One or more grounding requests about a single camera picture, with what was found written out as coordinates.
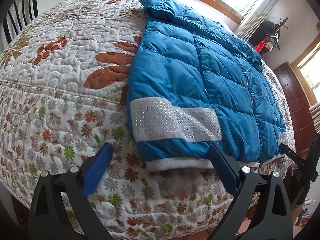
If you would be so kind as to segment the blue quilted puffer jacket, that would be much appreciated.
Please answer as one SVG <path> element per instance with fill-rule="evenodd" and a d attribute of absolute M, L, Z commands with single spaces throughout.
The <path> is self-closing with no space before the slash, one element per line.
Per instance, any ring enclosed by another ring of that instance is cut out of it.
<path fill-rule="evenodd" d="M 289 133 L 260 55 L 177 0 L 140 3 L 147 18 L 127 113 L 146 168 L 212 168 L 213 143 L 250 167 L 281 158 Z"/>

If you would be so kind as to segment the coat rack with clothes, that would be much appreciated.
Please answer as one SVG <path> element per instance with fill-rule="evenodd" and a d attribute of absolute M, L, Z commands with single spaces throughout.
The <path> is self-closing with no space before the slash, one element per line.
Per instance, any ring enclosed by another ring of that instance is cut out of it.
<path fill-rule="evenodd" d="M 285 24 L 288 17 L 280 19 L 278 24 L 269 20 L 264 20 L 256 31 L 249 38 L 249 44 L 260 54 L 264 55 L 270 52 L 273 48 L 280 49 L 279 39 L 281 28 L 286 28 Z"/>

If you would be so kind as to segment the dark wooden headboard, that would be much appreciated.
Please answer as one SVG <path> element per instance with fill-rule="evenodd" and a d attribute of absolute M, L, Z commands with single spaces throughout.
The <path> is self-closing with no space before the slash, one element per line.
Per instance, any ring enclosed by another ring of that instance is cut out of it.
<path fill-rule="evenodd" d="M 296 153 L 306 157 L 315 127 L 309 110 L 309 102 L 295 72 L 288 62 L 273 70 L 284 91 L 295 136 Z"/>

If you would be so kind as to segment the floral quilted bedspread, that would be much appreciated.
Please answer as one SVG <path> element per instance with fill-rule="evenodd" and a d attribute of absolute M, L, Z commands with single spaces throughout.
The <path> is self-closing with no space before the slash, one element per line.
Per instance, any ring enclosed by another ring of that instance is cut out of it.
<path fill-rule="evenodd" d="M 178 1 L 222 22 L 207 5 Z M 67 172 L 105 142 L 113 158 L 88 201 L 113 238 L 196 237 L 222 219 L 232 196 L 213 170 L 150 172 L 130 135 L 127 74 L 145 19 L 139 0 L 65 0 L 1 54 L 1 184 L 22 219 L 42 171 Z"/>

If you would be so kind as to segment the white pleated curtain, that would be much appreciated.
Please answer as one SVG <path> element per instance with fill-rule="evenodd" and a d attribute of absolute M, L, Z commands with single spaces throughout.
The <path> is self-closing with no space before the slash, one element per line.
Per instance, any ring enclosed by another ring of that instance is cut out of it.
<path fill-rule="evenodd" d="M 248 41 L 278 1 L 257 0 L 235 29 L 234 34 L 238 38 Z"/>

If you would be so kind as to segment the black metal chair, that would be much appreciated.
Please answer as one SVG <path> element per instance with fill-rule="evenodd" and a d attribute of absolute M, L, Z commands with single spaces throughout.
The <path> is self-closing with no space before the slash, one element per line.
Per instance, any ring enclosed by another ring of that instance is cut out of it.
<path fill-rule="evenodd" d="M 12 5 L 1 19 L 7 44 L 10 44 L 37 16 L 39 16 L 37 0 L 13 0 Z"/>

